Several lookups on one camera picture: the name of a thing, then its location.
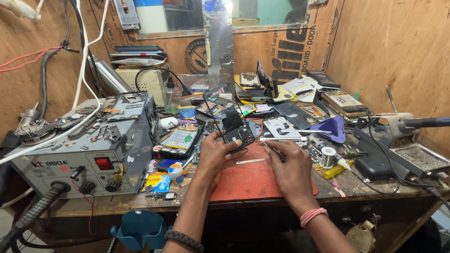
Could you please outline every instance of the red power switch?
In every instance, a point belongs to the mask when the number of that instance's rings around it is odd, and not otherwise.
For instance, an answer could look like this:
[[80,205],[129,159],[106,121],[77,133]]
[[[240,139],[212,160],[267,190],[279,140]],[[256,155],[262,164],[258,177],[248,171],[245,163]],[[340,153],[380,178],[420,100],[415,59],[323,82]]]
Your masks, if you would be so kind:
[[106,158],[94,158],[95,159],[95,164],[97,164],[97,166],[99,167],[99,169],[101,171],[106,171],[106,170],[113,170],[114,167],[111,164],[111,161],[109,160],[108,157]]

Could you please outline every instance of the workbench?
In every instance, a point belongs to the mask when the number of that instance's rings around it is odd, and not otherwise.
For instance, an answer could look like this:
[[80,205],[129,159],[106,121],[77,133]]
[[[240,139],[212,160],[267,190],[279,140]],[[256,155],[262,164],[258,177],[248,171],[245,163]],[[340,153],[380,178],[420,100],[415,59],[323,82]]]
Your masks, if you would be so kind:
[[[197,165],[190,163],[186,168],[189,172],[185,175],[184,181],[179,185],[170,186],[169,191],[177,193],[174,200],[146,198],[148,194],[96,197],[94,217],[91,221],[92,230],[98,233],[96,235],[89,235],[87,232],[91,205],[85,199],[60,200],[52,206],[50,212],[45,213],[45,217],[39,223],[41,230],[39,236],[48,239],[108,237],[111,226],[120,226],[122,214],[136,209],[157,212],[165,218],[168,225],[173,225]],[[360,174],[355,166],[352,168]],[[379,194],[365,186],[350,171],[343,171],[328,180],[345,190],[340,192],[322,177],[325,170],[315,171],[315,169],[312,171],[312,180],[319,191],[316,199],[321,207],[328,210],[330,219],[344,233],[351,227],[351,222],[361,223],[371,218],[373,214],[381,216],[374,232],[378,243],[375,244],[373,252],[395,252],[441,206],[439,201],[424,190],[404,184],[395,194]],[[241,171],[236,170],[233,173],[238,175]],[[392,180],[372,184],[385,192],[393,191],[396,186]],[[248,192],[256,191],[260,198],[210,202],[204,238],[217,240],[222,235],[235,231],[247,231],[251,234],[301,229],[299,219],[283,198],[267,197],[273,195],[274,191],[278,192],[276,187],[261,186],[258,189],[251,189],[251,186],[246,189],[245,185],[239,187]],[[442,189],[440,192],[443,195],[450,194],[449,190]],[[350,223],[343,222],[348,219],[351,219]]]

